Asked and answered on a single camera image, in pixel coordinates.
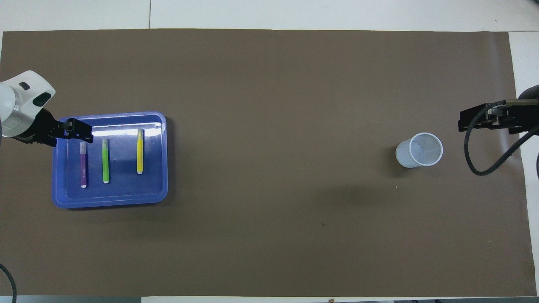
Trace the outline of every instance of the green marker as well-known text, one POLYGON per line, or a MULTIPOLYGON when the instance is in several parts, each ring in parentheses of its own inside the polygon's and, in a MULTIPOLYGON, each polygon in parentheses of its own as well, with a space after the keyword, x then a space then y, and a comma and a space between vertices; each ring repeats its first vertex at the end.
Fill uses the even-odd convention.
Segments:
POLYGON ((108 139, 103 139, 101 154, 103 155, 103 183, 107 184, 110 181, 108 176, 108 139))

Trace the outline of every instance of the plastic cup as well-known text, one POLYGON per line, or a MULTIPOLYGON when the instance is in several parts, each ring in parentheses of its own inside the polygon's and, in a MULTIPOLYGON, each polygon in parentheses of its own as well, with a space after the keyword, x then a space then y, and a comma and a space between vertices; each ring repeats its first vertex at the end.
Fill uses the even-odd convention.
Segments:
POLYGON ((431 133, 419 133, 397 146, 395 155, 407 168, 432 166, 440 161, 444 148, 440 139, 431 133))

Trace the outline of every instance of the brown table surface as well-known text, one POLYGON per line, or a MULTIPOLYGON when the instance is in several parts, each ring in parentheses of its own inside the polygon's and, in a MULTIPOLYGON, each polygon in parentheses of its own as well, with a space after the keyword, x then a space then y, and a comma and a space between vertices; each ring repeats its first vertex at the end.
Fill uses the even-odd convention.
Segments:
MULTIPOLYGON (((169 194, 58 209, 51 148, 3 140, 0 260, 20 294, 536 295, 520 156, 475 176, 457 131, 514 97, 507 33, 4 33, 0 79, 25 70, 56 118, 162 112, 169 194), (395 147, 419 132, 444 156, 404 169, 395 147)), ((474 132, 477 166, 516 138, 474 132)))

